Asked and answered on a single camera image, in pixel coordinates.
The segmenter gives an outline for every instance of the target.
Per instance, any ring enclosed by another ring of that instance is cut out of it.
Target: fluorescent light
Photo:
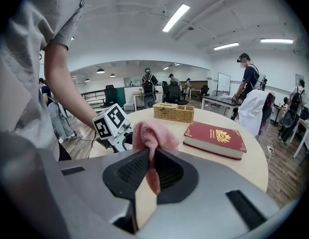
[[[287,43],[287,44],[292,44],[293,43],[293,40],[291,39],[273,39],[273,38],[270,38],[270,39],[261,39],[261,42],[263,43]]]
[[[169,22],[165,25],[163,32],[169,32],[169,30],[173,27],[174,24],[190,9],[189,6],[182,4],[180,8],[175,12],[175,14],[171,17]]]
[[[225,48],[229,48],[229,47],[233,47],[233,46],[239,46],[239,43],[238,42],[234,42],[234,43],[230,43],[230,44],[227,44],[227,45],[215,47],[214,50],[225,49]]]

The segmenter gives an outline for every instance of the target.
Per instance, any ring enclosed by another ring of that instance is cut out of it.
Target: black bag
[[[153,84],[151,78],[152,78],[152,74],[147,73],[147,75],[145,75],[143,77],[143,89],[145,94],[147,93],[154,93],[155,92],[155,85]]]
[[[299,88],[297,88],[297,91],[295,95],[292,98],[291,107],[290,110],[297,112],[299,106],[302,104],[302,95],[305,90],[302,90],[301,93],[299,93]]]

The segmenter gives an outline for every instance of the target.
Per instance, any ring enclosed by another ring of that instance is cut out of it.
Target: book cover
[[[238,130],[193,121],[184,136],[246,153],[245,144]]]

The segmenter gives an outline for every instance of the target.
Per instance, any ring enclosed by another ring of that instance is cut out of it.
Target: ceiling
[[[171,73],[171,69],[183,69],[188,70],[196,69],[198,67],[181,64],[179,66],[172,67],[171,62],[164,61],[117,61],[111,63],[103,63],[93,65],[86,68],[71,72],[71,76],[75,84],[84,84],[85,79],[91,81],[97,81],[107,79],[111,74],[115,74],[116,77],[136,77],[142,76],[145,73],[145,68],[149,67],[152,73],[162,72],[164,68],[170,67],[167,72]],[[102,68],[105,70],[103,74],[97,74],[97,70]]]
[[[210,56],[250,49],[278,49],[305,54],[309,41],[303,26],[283,0],[85,0],[77,35],[85,25],[98,31],[142,31],[186,41]],[[190,10],[169,33],[166,21],[184,3]],[[261,44],[260,38],[281,37],[293,45]],[[214,51],[231,42],[240,46]]]

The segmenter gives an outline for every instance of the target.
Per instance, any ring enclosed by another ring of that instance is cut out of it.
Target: wicker basket
[[[154,108],[154,117],[163,120],[174,120],[190,123],[193,121],[193,106],[178,106],[176,104],[156,104]]]

